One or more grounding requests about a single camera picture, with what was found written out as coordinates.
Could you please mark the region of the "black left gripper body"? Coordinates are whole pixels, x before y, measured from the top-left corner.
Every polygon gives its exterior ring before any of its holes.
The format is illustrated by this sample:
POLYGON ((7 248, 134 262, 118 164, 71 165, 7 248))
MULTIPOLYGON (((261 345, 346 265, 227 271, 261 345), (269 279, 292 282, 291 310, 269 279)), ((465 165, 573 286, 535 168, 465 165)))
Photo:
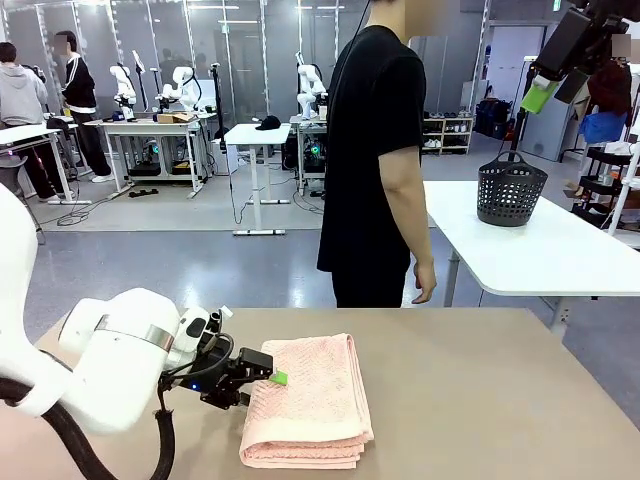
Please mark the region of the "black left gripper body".
POLYGON ((189 380, 189 389, 197 392, 204 403, 228 410, 230 407, 244 406, 240 404, 240 389, 245 385, 244 374, 238 367, 238 355, 222 360, 223 349, 214 348, 201 356, 193 367, 199 371, 206 367, 216 367, 209 372, 195 376, 189 380))

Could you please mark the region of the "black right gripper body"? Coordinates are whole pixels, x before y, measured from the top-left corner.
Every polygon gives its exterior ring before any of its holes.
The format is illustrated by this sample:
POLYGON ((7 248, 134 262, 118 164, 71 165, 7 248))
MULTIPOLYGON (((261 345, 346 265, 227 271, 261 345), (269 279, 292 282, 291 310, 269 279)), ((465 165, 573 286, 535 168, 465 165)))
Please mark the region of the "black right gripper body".
POLYGON ((629 1, 571 4, 535 61, 538 74, 549 81, 561 81, 575 69, 593 74, 612 53, 612 37, 629 27, 629 1))

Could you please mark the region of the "person's right hand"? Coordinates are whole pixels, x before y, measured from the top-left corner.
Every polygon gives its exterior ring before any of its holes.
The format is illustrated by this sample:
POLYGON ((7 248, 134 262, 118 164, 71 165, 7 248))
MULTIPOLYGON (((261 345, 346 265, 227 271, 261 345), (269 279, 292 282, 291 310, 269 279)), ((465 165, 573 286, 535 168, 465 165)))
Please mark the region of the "person's right hand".
POLYGON ((437 286, 434 259, 427 258, 419 260, 414 265, 415 288, 419 291, 416 298, 412 300, 414 305, 425 304, 432 298, 437 286))

